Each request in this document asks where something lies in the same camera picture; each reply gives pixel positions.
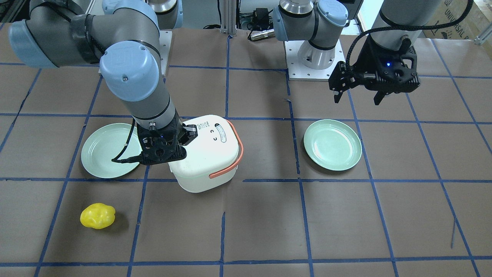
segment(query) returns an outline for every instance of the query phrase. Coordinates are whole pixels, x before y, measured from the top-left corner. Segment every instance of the white box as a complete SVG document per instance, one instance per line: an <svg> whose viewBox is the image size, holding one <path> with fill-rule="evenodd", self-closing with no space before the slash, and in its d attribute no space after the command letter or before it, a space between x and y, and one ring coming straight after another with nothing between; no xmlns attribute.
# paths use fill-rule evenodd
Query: white box
<svg viewBox="0 0 492 277"><path fill-rule="evenodd" d="M232 123L217 115L204 115L185 124L196 125L198 137L184 146L185 159L169 163L180 186L198 193L232 179L243 157L243 144Z"/></svg>

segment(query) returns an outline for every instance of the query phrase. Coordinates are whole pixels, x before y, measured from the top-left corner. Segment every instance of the metal post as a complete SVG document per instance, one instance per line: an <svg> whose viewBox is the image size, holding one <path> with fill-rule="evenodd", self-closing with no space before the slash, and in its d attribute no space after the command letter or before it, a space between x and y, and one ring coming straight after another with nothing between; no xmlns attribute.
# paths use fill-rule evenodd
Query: metal post
<svg viewBox="0 0 492 277"><path fill-rule="evenodd" d="M236 0L222 0L222 24L220 32L236 35Z"/></svg>
<svg viewBox="0 0 492 277"><path fill-rule="evenodd" d="M492 22L489 24L489 26L483 31L481 32L476 39L474 39L473 41L475 42L475 44L477 45L482 45L484 44L484 42L487 40L487 38L489 38L490 36L492 35Z"/></svg>

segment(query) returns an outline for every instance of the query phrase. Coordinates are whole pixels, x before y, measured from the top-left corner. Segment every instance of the white mounting plate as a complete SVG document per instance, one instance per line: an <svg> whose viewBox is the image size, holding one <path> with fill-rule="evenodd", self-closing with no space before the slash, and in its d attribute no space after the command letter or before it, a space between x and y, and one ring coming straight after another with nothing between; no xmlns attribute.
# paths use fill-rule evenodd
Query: white mounting plate
<svg viewBox="0 0 492 277"><path fill-rule="evenodd" d="M159 53L160 53L160 65L161 74L166 76L167 64L169 61L169 50L171 49L171 40L173 39L172 31L160 30L159 37Z"/></svg>
<svg viewBox="0 0 492 277"><path fill-rule="evenodd" d="M341 49L340 40L335 46L335 59L327 69L311 69L303 65L297 58L297 52L304 43L304 40L293 40L285 42L285 58L287 67L289 68L289 79L297 81L323 81L328 82L330 74L339 61L345 61L343 51Z"/></svg>

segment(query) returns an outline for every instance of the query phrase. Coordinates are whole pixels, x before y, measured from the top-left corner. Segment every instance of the cardboard box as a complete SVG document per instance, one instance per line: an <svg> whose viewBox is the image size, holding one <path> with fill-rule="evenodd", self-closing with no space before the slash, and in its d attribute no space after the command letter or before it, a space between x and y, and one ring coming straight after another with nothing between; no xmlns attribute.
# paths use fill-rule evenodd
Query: cardboard box
<svg viewBox="0 0 492 277"><path fill-rule="evenodd" d="M466 7L465 0L443 0L427 25L439 25L458 19ZM430 38L470 39L474 40L492 22L492 0L474 0L468 16L459 24L449 28L426 30L424 34ZM492 59L492 38L482 47Z"/></svg>

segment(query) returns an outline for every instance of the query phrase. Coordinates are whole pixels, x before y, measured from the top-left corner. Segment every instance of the table surface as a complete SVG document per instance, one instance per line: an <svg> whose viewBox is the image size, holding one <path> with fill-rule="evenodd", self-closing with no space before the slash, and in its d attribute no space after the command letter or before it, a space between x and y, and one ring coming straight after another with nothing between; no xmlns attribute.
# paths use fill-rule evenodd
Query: table surface
<svg viewBox="0 0 492 277"><path fill-rule="evenodd" d="M8 28L0 276L492 276L492 62L472 42L418 39L421 87L375 106L363 87L335 104L326 82L289 80L275 39L174 30L164 81L179 114L229 119L245 148L230 182L191 194L166 164L88 174L88 136L131 117L97 67L23 65ZM326 118L360 137L354 168L307 156L304 132ZM83 227L97 202L115 223Z"/></svg>

